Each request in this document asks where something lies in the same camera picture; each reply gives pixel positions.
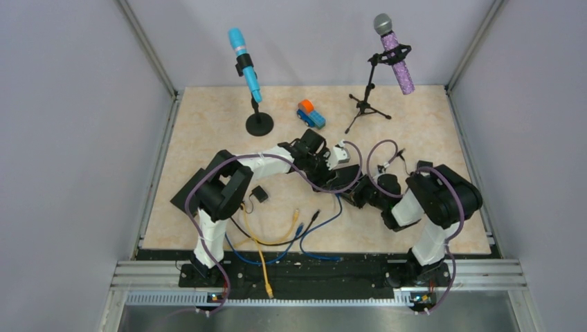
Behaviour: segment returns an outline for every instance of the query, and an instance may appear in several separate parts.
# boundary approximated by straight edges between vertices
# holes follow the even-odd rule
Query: tripod stand
[[[369,74],[369,82],[367,83],[367,86],[365,87],[365,96],[363,97],[363,100],[359,100],[357,97],[353,96],[352,94],[349,94],[349,98],[356,100],[356,107],[359,109],[359,112],[354,116],[354,118],[352,119],[352,122],[349,124],[349,127],[347,128],[347,130],[345,130],[345,133],[348,133],[350,131],[350,127],[352,127],[352,125],[354,124],[354,121],[359,117],[359,116],[368,116],[369,114],[379,114],[383,117],[385,117],[385,119],[387,120],[391,120],[391,116],[388,114],[385,114],[383,112],[380,112],[374,108],[371,107],[371,104],[369,104],[368,99],[369,99],[369,95],[371,94],[371,90],[375,89],[375,84],[373,84],[373,74],[375,73],[375,66],[377,64],[387,64],[389,66],[393,66],[394,64],[397,64],[401,61],[403,61],[406,58],[406,55],[412,50],[412,48],[410,46],[407,45],[399,45],[398,47],[391,49],[391,50],[387,50],[386,52],[382,53],[382,54],[378,54],[375,53],[369,60],[367,60],[368,62],[371,63],[371,74]]]
[[[369,59],[369,62],[371,63],[371,74],[369,75],[369,83],[367,83],[367,86],[365,87],[365,97],[363,98],[363,100],[359,100],[357,97],[355,97],[349,93],[349,98],[356,100],[356,107],[359,109],[359,112],[354,116],[354,118],[352,119],[352,122],[349,124],[349,127],[347,128],[347,130],[345,130],[345,133],[349,132],[350,127],[352,127],[352,125],[354,124],[354,121],[359,116],[368,116],[369,114],[379,114],[381,116],[384,116],[385,119],[391,120],[390,115],[382,113],[382,112],[372,108],[371,104],[369,104],[369,102],[367,101],[369,99],[369,95],[371,94],[371,90],[375,89],[375,84],[373,84],[372,81],[373,81],[373,73],[375,72],[375,66],[379,62],[378,58],[379,58],[379,54],[375,54]]]

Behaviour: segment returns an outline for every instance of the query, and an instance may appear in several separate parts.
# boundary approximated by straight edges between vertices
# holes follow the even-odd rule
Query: beige table surface
[[[170,203],[170,199],[201,167],[206,168],[221,149],[232,154],[247,154],[274,147],[279,142],[291,142],[301,137],[306,126],[297,118],[297,103],[309,99],[327,121],[317,132],[324,136],[328,147],[341,139],[357,144],[367,156],[380,140],[396,140],[405,148],[408,169],[415,163],[429,160],[444,163],[468,178],[449,104],[442,86],[417,86],[411,95],[404,96],[397,86],[377,86],[370,103],[392,116],[363,116],[355,122],[349,134],[344,130],[356,114],[355,102],[348,93],[362,95],[364,86],[268,86],[262,88],[260,110],[271,114],[275,121],[273,131],[264,137],[248,135],[244,123],[251,114],[249,90],[246,87],[187,88],[183,94],[169,150],[163,166],[159,188],[143,242],[143,248],[193,249],[197,231],[188,217]],[[356,153],[349,147],[351,163],[357,163]],[[372,165],[389,159],[392,145],[382,145],[374,154]],[[404,165],[397,159],[388,173],[398,176],[402,190],[406,188]],[[283,174],[251,183],[268,192],[269,200],[256,203],[249,222],[259,238],[279,239],[291,225],[295,208],[300,209],[298,222],[309,222],[317,209],[316,221],[324,221],[338,212],[338,204],[331,194],[315,193],[297,174]],[[369,205],[362,210],[343,202],[342,215],[329,225],[311,233],[304,240],[304,249],[321,252],[406,252],[422,231],[422,224],[401,232],[385,227],[380,211]],[[236,215],[242,224],[242,215]],[[228,223],[227,233],[233,243],[244,239],[234,225]],[[241,250],[255,250],[250,241]],[[451,242],[457,253],[489,253],[489,244],[479,212],[469,219],[462,233]],[[296,244],[292,251],[299,251]]]

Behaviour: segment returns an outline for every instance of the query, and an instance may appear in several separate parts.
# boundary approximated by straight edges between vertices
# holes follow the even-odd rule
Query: toy truck
[[[314,109],[308,99],[298,103],[298,118],[310,128],[322,129],[326,125],[326,119]]]

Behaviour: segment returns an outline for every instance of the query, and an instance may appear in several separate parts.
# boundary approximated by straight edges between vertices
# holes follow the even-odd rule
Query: purple microphone
[[[381,43],[386,51],[398,47],[399,43],[397,42],[395,33],[391,30],[391,19],[387,14],[377,15],[373,20],[373,28],[375,28],[375,31],[381,36]],[[401,88],[401,92],[404,93],[404,95],[409,95],[414,92],[414,82],[412,82],[406,62],[398,62],[394,64],[392,68],[395,78],[397,78],[397,83],[399,83],[399,87]]]

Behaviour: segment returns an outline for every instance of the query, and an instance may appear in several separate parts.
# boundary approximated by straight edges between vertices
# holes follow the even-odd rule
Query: aluminum frame
[[[179,288],[180,271],[177,266],[188,261],[119,261],[112,278],[106,309],[100,330],[117,331],[124,306],[129,305],[174,305],[203,306],[209,293],[220,293],[222,288]],[[452,263],[447,262],[449,270]],[[533,321],[528,313],[535,312],[528,304],[528,287],[517,259],[457,259],[455,286],[451,292],[508,291],[512,304],[517,305],[516,319],[524,324],[523,332],[532,330]],[[226,306],[408,306],[410,292],[426,292],[426,287],[402,287],[394,289],[395,298],[359,300],[283,300],[248,299],[228,300]]]
[[[145,200],[145,206],[143,209],[143,218],[141,221],[141,231],[139,232],[139,238],[137,246],[140,248],[142,244],[142,238],[147,229],[148,220],[150,218],[150,212],[156,194],[156,189],[159,184],[161,172],[163,170],[163,164],[165,161],[165,155],[171,139],[171,133],[174,126],[174,121],[177,117],[177,111],[181,103],[181,96],[178,98],[178,92],[173,87],[169,76],[165,72],[165,69],[157,57],[155,50],[153,49],[147,35],[142,29],[138,22],[134,12],[132,11],[127,0],[115,0],[115,3],[123,13],[131,31],[134,33],[137,42],[141,46],[141,49],[145,53],[147,59],[154,72],[159,77],[160,81],[165,86],[168,93],[173,98],[173,106],[170,111],[170,117],[168,118],[168,124],[165,128],[165,133],[159,149],[159,157],[154,168],[153,177],[150,183],[151,190]],[[468,47],[466,53],[461,59],[455,73],[452,75],[449,83],[445,86],[446,94],[451,105],[451,113],[453,120],[455,121],[456,128],[458,130],[459,141],[467,164],[467,169],[471,174],[472,181],[480,188],[482,188],[482,181],[479,175],[476,173],[475,162],[471,154],[469,153],[468,140],[465,132],[462,128],[458,110],[456,109],[452,99],[451,92],[460,80],[464,70],[471,59],[476,54],[476,51],[483,42],[483,39],[487,35],[487,32],[491,25],[495,22],[498,14],[503,9],[507,0],[495,0],[492,4],[487,16],[481,23],[471,45]],[[487,235],[489,237],[490,245],[493,242],[491,238],[495,234],[495,229],[491,226],[491,216],[487,205],[481,210],[482,219],[486,227]],[[102,315],[102,323],[100,325],[101,331],[117,331],[118,325],[120,324],[124,305],[126,304],[129,296],[135,294],[137,291],[141,292],[171,292],[179,291],[181,288],[178,287],[177,282],[179,280],[179,271],[176,269],[175,261],[121,261],[118,263],[116,271],[114,273],[111,288],[107,298],[107,304]],[[520,264],[517,259],[473,259],[473,260],[457,260],[457,275],[455,280],[455,287],[451,291],[507,291],[512,307],[514,308],[514,314],[516,316],[518,325],[522,332],[538,332],[544,331],[543,325],[540,321],[539,314],[534,307],[532,298],[527,288],[527,284],[521,270]],[[204,294],[207,292],[218,292],[222,291],[220,288],[198,288],[195,290]],[[424,291],[423,288],[402,288],[401,292],[409,291]],[[288,305],[288,301],[275,302],[280,305]],[[248,301],[247,305],[271,305],[272,302],[254,302]]]

